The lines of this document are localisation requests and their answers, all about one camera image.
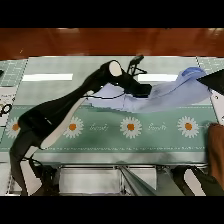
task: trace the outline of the checkered pattern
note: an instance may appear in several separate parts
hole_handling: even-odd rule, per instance
[[[224,58],[215,57],[197,57],[198,63],[202,69],[209,75],[224,69]]]
[[[0,78],[0,86],[19,85],[26,63],[27,59],[0,61],[0,70],[4,71]]]
[[[124,70],[134,56],[63,56],[29,58],[24,75],[73,73],[72,81],[21,82],[14,105],[37,105],[60,98],[78,88],[103,63],[117,60]],[[195,57],[146,56],[139,68],[148,73],[178,74],[198,66]]]

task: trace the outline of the white circular joint cover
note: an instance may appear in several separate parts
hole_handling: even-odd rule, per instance
[[[112,61],[109,65],[110,73],[113,76],[120,76],[122,75],[121,66],[117,61]]]

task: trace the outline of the brown object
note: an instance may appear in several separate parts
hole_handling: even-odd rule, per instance
[[[224,190],[224,126],[211,124],[208,129],[209,175],[215,177]]]
[[[224,57],[224,28],[0,28],[0,60],[139,54]]]

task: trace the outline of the brown wooden floor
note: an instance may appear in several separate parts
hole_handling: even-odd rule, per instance
[[[224,57],[224,28],[0,28],[0,60],[137,54]]]

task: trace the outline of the blue cloth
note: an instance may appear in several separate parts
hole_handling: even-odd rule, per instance
[[[151,113],[187,106],[211,96],[208,87],[196,80],[203,76],[206,76],[206,73],[201,68],[190,67],[181,72],[176,81],[153,86],[148,98],[135,98],[126,94],[110,100],[89,98],[88,102],[94,107],[132,113]],[[121,87],[107,84],[95,96],[115,97],[122,93]]]

